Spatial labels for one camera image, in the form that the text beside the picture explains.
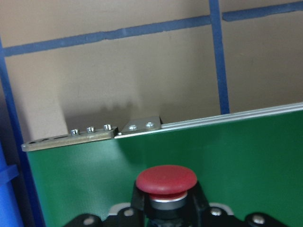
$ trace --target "green surface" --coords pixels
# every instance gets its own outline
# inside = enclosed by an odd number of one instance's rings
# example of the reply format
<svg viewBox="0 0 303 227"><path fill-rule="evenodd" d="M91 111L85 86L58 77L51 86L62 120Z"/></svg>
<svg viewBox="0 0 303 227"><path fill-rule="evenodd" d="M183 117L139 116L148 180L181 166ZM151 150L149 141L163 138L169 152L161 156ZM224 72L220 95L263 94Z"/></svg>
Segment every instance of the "green surface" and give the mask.
<svg viewBox="0 0 303 227"><path fill-rule="evenodd" d="M303 112L28 152L48 227L81 213L103 219L131 199L134 180L162 164L195 171L210 202L243 219L268 213L292 227L303 217Z"/></svg>

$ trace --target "screw head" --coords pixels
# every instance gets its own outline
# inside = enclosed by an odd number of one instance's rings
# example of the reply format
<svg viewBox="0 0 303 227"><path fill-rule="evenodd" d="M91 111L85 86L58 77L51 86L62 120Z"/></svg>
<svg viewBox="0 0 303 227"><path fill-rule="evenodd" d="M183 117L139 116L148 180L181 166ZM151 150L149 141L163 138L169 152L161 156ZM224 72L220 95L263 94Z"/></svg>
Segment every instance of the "screw head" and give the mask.
<svg viewBox="0 0 303 227"><path fill-rule="evenodd" d="M134 215L134 210L132 208L127 209L127 210L124 211L124 216L129 217L129 216L132 216L132 215Z"/></svg>
<svg viewBox="0 0 303 227"><path fill-rule="evenodd" d="M211 214L214 215L214 216L220 216L222 214L222 210L220 208L217 208L217 207L213 207L211 210L210 210Z"/></svg>
<svg viewBox="0 0 303 227"><path fill-rule="evenodd" d="M79 129L72 129L72 130L71 130L71 135L72 135L72 136L78 136L79 134L80 134Z"/></svg>
<svg viewBox="0 0 303 227"><path fill-rule="evenodd" d="M105 131L109 131L109 130L112 130L112 129L113 129L111 124L105 124L105 125L103 126L103 128L104 128Z"/></svg>
<svg viewBox="0 0 303 227"><path fill-rule="evenodd" d="M152 128L155 124L153 122L147 122L145 127L146 128Z"/></svg>
<svg viewBox="0 0 303 227"><path fill-rule="evenodd" d="M129 130L136 130L137 129L137 125L132 124L132 125L128 126L128 129Z"/></svg>
<svg viewBox="0 0 303 227"><path fill-rule="evenodd" d="M264 217L262 217L261 215L258 215L258 214L255 214L254 216L252 216L252 221L256 224L264 224L265 223Z"/></svg>
<svg viewBox="0 0 303 227"><path fill-rule="evenodd" d="M90 216L90 217L84 219L83 224L84 224L85 226L89 226L89 225L93 224L94 222L95 222L94 217L93 217L93 216Z"/></svg>
<svg viewBox="0 0 303 227"><path fill-rule="evenodd" d="M89 126L86 128L87 133L94 133L95 132L95 127L94 126Z"/></svg>

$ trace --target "blue tape strip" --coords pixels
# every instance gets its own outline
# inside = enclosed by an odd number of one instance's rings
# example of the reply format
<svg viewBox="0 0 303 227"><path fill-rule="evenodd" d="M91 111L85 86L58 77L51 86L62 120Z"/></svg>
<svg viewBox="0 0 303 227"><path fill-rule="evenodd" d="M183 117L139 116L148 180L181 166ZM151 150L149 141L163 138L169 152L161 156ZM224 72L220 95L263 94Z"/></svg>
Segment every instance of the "blue tape strip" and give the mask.
<svg viewBox="0 0 303 227"><path fill-rule="evenodd" d="M17 165L7 166L4 169L0 170L0 187L5 185L7 182L10 182L16 176L18 176Z"/></svg>
<svg viewBox="0 0 303 227"><path fill-rule="evenodd" d="M17 116L13 93L12 93L10 82L9 82L9 75L8 75L8 71L7 71L6 64L5 64L4 51L2 48L1 39L0 39L0 79L2 82L2 88L3 88L5 101L6 101L6 105L7 105L8 112L9 112L10 123L11 123L12 129L13 129L13 132L14 132L14 137L15 137L16 146L17 146L17 150L18 150L20 167L21 167L22 174L23 174L23 177L25 180L25 185L26 185L27 192L28 192L27 194L28 194L29 202L30 202L31 209L33 212L34 220L35 220L36 226L42 227L45 225L44 225L44 222L40 215L40 205L38 202L38 198L36 196L36 189L34 186L34 181L32 178L31 171L30 171L27 155L21 149L21 145L23 144L23 138L22 138L22 134L21 134L21 128L20 128L20 124L19 124L19 120L18 120L18 116Z"/></svg>
<svg viewBox="0 0 303 227"><path fill-rule="evenodd" d="M102 40L121 39L131 36L154 34L164 31L173 31L183 28L192 28L210 24L209 16L193 17L181 20L173 20L149 25L127 27L108 32L95 32L84 35L70 36L66 38L42 41L32 44L24 44L4 48L5 57L32 53L38 51L52 50L62 47L95 43Z"/></svg>
<svg viewBox="0 0 303 227"><path fill-rule="evenodd" d="M214 56L217 71L221 114L229 114L229 100L227 91L224 49L222 42L221 14L218 0L209 0L210 18L212 23Z"/></svg>
<svg viewBox="0 0 303 227"><path fill-rule="evenodd" d="M294 3L267 6L254 9L244 9L233 12L223 13L223 20L225 21L236 21L236 20L246 20L257 17L266 17L268 15L277 13L288 13L294 11L303 10L303 1L298 1Z"/></svg>

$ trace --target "blue tape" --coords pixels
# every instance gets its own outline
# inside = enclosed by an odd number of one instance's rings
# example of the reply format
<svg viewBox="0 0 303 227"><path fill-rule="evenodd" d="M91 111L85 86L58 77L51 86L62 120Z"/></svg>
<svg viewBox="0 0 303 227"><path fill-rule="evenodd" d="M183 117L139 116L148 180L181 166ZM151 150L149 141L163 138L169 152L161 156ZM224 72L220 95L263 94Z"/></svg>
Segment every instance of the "blue tape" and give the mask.
<svg viewBox="0 0 303 227"><path fill-rule="evenodd" d="M8 112L9 112L10 123L11 123L12 129L13 129L13 132L14 132L14 137L15 137L16 146L17 146L17 150L18 150L20 167L21 167L22 174L23 174L23 177L25 180L25 185L26 185L26 188L28 191L27 194L28 194L29 202L30 202L31 209L33 212L34 220L35 220L36 226L42 227L45 225L44 225L44 222L40 215L40 205L39 205L38 198L36 195L36 189L34 186L33 177L31 174L30 167L29 167L27 155L21 149L21 145L23 144L23 138L22 138L21 128L20 128L20 124L19 124L19 120L18 120L18 116L17 116L13 93L12 93L10 82L9 82L9 75L8 75L8 71L7 71L6 64L5 64L4 52L3 52L3 48L2 48L1 39L0 39L0 79L2 82L2 88L3 88L5 101L6 101L6 105L7 105Z"/></svg>
<svg viewBox="0 0 303 227"><path fill-rule="evenodd" d="M32 53L38 51L46 51L57 48L76 46L82 44L89 44L100 42L102 40L121 39L131 36L154 34L164 31L173 31L184 28L192 28L210 24L209 16L193 17L181 20L173 20L161 23L154 23L149 25L127 27L108 32L95 32L84 35L70 36L66 38L54 39L49 41L42 41L32 44L24 44L19 46L12 46L4 48L5 57Z"/></svg>
<svg viewBox="0 0 303 227"><path fill-rule="evenodd" d="M224 49L222 42L221 14L218 0L209 0L210 18L212 23L214 56L217 72L221 114L229 114L229 100L227 91Z"/></svg>
<svg viewBox="0 0 303 227"><path fill-rule="evenodd" d="M223 20L225 21L236 21L236 20L246 20L257 17L266 17L268 15L277 13L288 13L294 11L303 10L303 1L281 4L276 6L267 6L254 9L244 9L233 12L223 13Z"/></svg>
<svg viewBox="0 0 303 227"><path fill-rule="evenodd" d="M10 182L16 176L18 176L18 169L16 165L7 166L0 170L0 187Z"/></svg>

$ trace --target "emergency stop button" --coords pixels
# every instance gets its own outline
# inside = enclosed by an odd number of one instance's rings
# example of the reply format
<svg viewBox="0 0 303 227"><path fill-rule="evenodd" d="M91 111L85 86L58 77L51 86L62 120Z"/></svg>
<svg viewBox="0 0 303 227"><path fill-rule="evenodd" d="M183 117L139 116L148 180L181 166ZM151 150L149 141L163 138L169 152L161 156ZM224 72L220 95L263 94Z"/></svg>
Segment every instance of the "emergency stop button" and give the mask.
<svg viewBox="0 0 303 227"><path fill-rule="evenodd" d="M137 187L151 197L171 198L187 193L197 183L189 168L175 165L155 166L144 170L136 180Z"/></svg>

